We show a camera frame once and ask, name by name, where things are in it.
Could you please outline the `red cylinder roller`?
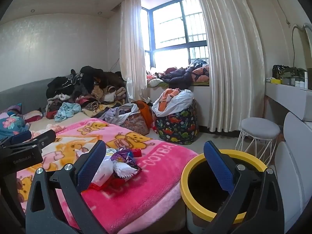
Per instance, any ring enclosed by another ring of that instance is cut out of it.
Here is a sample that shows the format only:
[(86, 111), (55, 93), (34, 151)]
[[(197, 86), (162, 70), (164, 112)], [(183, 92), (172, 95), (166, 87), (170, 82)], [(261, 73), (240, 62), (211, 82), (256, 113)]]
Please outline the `red cylinder roller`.
[(133, 157), (142, 157), (142, 151), (139, 148), (131, 149)]

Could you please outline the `red plastic wrapper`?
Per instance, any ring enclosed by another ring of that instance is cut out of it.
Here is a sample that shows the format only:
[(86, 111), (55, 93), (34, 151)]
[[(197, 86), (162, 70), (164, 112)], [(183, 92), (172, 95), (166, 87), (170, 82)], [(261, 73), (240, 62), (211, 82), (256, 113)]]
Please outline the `red plastic wrapper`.
[(105, 190), (107, 188), (118, 189), (126, 183), (126, 179), (120, 178), (116, 175), (111, 175), (108, 180), (101, 186), (91, 183), (88, 189), (100, 191)]

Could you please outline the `yellow rimmed trash bin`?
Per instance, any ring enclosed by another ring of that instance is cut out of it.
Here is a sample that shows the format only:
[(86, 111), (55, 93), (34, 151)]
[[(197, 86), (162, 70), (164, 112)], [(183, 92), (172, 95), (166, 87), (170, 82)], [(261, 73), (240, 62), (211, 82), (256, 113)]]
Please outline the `yellow rimmed trash bin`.
[[(263, 172), (266, 169), (261, 160), (249, 153), (237, 150), (220, 150), (220, 152), (227, 154), (236, 164), (243, 164), (249, 170)], [(186, 205), (187, 230), (183, 233), (187, 231), (203, 233), (229, 196), (229, 193), (222, 190), (203, 153), (191, 159), (185, 166), (181, 175), (180, 192)], [(249, 202), (241, 207), (233, 222), (233, 228), (242, 223), (248, 204)]]

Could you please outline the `white curved cabinet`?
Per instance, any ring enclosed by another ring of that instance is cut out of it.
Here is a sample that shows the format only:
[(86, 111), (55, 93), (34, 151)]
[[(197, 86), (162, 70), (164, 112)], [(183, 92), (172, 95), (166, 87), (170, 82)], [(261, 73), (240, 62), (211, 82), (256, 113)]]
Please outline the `white curved cabinet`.
[(284, 139), (276, 149), (274, 166), (288, 232), (311, 213), (311, 128), (289, 112)]

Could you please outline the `grey headboard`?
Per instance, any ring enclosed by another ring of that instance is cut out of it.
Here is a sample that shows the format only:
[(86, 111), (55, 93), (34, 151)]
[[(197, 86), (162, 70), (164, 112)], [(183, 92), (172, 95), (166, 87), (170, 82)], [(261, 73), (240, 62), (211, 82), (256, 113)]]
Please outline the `grey headboard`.
[(17, 104), (21, 104), (23, 114), (39, 108), (45, 110), (46, 91), (52, 80), (53, 78), (34, 81), (1, 91), (1, 111)]

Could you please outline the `light blue garment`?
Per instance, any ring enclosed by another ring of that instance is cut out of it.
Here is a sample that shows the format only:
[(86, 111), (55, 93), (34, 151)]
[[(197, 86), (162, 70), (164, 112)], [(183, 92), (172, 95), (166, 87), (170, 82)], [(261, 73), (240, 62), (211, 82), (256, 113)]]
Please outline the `light blue garment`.
[(62, 103), (61, 107), (54, 116), (56, 123), (62, 122), (68, 118), (73, 117), (75, 114), (82, 111), (80, 104), (77, 103)]

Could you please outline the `pink cartoon bear blanket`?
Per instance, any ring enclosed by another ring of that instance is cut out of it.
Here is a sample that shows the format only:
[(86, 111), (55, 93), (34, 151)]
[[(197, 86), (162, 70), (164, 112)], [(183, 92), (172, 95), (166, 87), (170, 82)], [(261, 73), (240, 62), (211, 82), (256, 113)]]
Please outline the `pink cartoon bear blanket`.
[(109, 233), (165, 233), (178, 231), (186, 222), (180, 178), (196, 156), (185, 147), (152, 139), (95, 118), (63, 125), (56, 141), (42, 151), (40, 167), (59, 170), (89, 151), (97, 141), (108, 148), (139, 148), (135, 158), (141, 171), (118, 189), (88, 189), (82, 197)]

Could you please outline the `pile of clothes on bed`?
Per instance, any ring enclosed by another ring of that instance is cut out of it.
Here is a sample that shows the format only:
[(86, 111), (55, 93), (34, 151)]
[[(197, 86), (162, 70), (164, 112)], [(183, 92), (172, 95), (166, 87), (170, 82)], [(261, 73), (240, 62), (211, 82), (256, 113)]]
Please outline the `pile of clothes on bed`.
[(46, 91), (46, 117), (54, 119), (62, 103), (80, 104), (89, 117), (100, 117), (111, 108), (126, 102), (125, 80), (121, 72), (103, 71), (84, 66), (79, 72), (54, 78)]

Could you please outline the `dinosaur print laundry basket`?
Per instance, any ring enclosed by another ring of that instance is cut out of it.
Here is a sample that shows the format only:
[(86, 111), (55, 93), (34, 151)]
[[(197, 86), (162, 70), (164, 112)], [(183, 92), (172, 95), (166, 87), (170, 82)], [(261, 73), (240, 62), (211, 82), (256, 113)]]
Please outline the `dinosaur print laundry basket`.
[(191, 105), (166, 117), (155, 118), (155, 128), (158, 136), (165, 142), (190, 145), (199, 133), (197, 105), (195, 99)]

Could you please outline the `white vanity desk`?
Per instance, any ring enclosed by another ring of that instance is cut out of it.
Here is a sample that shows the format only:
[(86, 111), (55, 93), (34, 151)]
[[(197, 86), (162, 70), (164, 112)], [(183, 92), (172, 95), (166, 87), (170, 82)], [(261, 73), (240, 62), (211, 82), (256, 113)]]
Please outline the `white vanity desk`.
[(265, 94), (284, 106), (301, 121), (311, 122), (311, 90), (266, 82)]

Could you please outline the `floral fabric bag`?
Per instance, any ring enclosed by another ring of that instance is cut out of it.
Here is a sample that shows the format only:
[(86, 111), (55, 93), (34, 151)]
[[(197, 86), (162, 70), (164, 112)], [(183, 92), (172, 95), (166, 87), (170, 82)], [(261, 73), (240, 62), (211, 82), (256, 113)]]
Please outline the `floral fabric bag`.
[(129, 115), (124, 123), (122, 123), (121, 127), (127, 128), (143, 136), (148, 135), (150, 131), (141, 113)]

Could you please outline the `orange bag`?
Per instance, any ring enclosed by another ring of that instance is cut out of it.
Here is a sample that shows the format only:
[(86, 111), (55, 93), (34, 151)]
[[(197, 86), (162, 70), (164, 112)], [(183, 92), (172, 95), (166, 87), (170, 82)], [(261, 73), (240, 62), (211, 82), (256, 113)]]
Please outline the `orange bag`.
[(143, 116), (148, 129), (151, 129), (153, 125), (153, 117), (150, 106), (142, 100), (135, 101), (134, 103), (138, 106), (139, 111), (141, 112), (141, 115)]

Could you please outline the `dark cosmetic bag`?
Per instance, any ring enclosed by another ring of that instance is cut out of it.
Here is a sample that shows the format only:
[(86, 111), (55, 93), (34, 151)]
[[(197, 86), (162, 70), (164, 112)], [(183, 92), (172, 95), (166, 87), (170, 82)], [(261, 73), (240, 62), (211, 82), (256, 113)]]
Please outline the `dark cosmetic bag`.
[(305, 72), (306, 70), (302, 68), (274, 65), (272, 68), (272, 77), (274, 77), (275, 79), (304, 78)]

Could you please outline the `cream curtain left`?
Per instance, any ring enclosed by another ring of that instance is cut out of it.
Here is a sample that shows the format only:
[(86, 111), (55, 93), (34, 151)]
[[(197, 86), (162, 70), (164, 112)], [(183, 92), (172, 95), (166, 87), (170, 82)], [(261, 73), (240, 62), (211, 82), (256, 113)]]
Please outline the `cream curtain left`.
[(126, 81), (128, 101), (146, 97), (146, 67), (141, 28), (141, 0), (121, 4), (120, 69)]

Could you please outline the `dark framed window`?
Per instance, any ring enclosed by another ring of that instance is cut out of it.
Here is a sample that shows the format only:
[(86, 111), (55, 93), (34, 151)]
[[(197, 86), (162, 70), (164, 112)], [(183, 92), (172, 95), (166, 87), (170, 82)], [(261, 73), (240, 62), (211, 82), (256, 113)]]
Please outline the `dark framed window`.
[(147, 71), (186, 68), (196, 59), (209, 61), (207, 35), (199, 0), (173, 0), (141, 7)]

